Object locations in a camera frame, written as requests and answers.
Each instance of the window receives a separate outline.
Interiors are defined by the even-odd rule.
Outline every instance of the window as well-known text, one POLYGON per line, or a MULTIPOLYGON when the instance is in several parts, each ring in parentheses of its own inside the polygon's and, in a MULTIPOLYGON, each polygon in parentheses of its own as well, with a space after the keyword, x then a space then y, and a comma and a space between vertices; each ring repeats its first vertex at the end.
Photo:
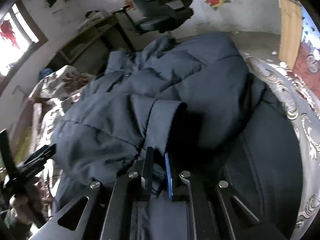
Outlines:
POLYGON ((47 41, 22 1, 17 0, 0 24, 0 95, 29 56, 47 41))

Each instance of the screw head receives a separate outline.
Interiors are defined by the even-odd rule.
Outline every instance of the screw head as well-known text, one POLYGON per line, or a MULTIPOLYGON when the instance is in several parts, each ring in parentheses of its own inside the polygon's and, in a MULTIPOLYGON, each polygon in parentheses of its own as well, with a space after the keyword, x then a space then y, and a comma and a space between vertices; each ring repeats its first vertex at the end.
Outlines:
POLYGON ((90 183, 90 188, 98 188, 98 187, 100 187, 100 182, 93 181, 90 183))
POLYGON ((129 177, 130 178, 136 178, 138 177, 139 173, 137 173, 136 171, 130 171, 129 172, 129 177))
POLYGON ((220 187, 220 188, 226 188, 226 187, 228 187, 228 186, 229 186, 229 183, 226 182, 225 180, 219 181, 219 187, 220 187))
POLYGON ((182 172, 180 172, 180 175, 181 175, 183 178, 187 178, 187 177, 190 177, 190 176, 191 176, 191 173, 190 173, 190 171, 182 171, 182 172))

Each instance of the desk leg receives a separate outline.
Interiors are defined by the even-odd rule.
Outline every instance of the desk leg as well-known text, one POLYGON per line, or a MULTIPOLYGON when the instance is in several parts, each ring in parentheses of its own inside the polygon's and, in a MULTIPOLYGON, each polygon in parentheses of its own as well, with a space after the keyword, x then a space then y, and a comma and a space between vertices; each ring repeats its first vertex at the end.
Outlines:
POLYGON ((107 49, 108 49, 109 51, 112 51, 113 46, 112 46, 112 44, 108 41, 108 39, 107 39, 105 36, 101 36, 100 39, 101 39, 102 43, 107 47, 107 49))
POLYGON ((117 23, 115 25, 115 27, 119 31, 119 33, 121 34, 122 38, 124 39, 125 43, 128 45, 128 47, 131 50, 131 52, 134 52, 135 48, 132 45, 131 41, 129 40, 128 36, 125 34, 125 32, 124 32, 123 28, 121 27, 121 25, 119 23, 117 23))

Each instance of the floor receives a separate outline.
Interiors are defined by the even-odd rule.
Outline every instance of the floor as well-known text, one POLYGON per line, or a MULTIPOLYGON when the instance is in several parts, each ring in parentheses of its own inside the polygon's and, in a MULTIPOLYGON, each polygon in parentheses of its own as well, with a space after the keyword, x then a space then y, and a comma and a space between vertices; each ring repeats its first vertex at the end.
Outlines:
MULTIPOLYGON (((279 64, 278 59, 280 35, 261 32, 225 32, 235 43, 243 58, 249 56, 260 58, 264 61, 279 64)), ((177 39, 178 42, 184 42, 194 36, 177 39)))

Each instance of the red curtain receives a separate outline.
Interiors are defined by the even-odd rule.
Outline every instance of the red curtain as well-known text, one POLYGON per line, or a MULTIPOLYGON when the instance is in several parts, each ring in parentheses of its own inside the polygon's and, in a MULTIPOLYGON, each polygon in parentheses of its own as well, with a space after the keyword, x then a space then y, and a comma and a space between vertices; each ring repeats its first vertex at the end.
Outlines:
POLYGON ((0 35, 8 40, 11 40, 12 45, 14 47, 16 47, 17 49, 20 49, 17 41, 16 41, 16 37, 15 37, 15 33, 12 30, 12 26, 10 23, 10 20, 6 20, 2 22, 2 25, 0 26, 0 35))

